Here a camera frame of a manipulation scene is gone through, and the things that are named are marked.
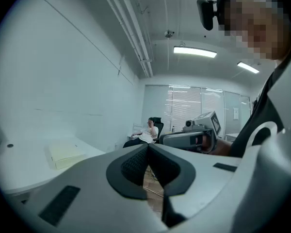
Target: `black chair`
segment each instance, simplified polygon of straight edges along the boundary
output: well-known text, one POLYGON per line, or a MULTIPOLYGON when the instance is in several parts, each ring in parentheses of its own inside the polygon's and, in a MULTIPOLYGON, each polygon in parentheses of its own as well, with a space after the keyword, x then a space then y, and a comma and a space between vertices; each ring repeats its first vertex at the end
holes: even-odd
POLYGON ((160 134, 162 132, 162 129, 164 127, 164 124, 161 122, 161 117, 154 117, 153 119, 154 119, 154 126, 159 129, 159 133, 157 135, 157 138, 153 139, 153 141, 155 141, 155 143, 160 143, 159 138, 160 138, 160 134))

